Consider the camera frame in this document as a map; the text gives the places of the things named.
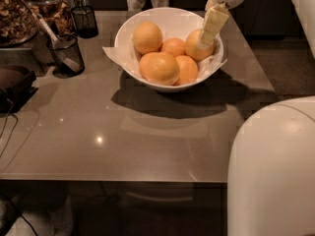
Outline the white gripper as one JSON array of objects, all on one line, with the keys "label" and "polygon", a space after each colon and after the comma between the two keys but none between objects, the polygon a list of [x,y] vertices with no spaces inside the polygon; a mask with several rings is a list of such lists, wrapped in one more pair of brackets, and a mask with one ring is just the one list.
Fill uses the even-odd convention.
[{"label": "white gripper", "polygon": [[224,24],[229,18],[229,12],[226,9],[233,9],[239,6],[244,0],[208,0],[205,6],[207,11],[203,26],[201,28],[198,46],[207,49],[211,46],[216,36],[220,33]]}]

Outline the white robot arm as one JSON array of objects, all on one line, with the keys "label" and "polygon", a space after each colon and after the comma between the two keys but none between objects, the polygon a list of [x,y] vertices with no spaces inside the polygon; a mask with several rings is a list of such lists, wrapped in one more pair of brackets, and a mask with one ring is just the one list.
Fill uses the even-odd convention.
[{"label": "white robot arm", "polygon": [[226,236],[315,236],[315,96],[268,105],[239,129]]}]

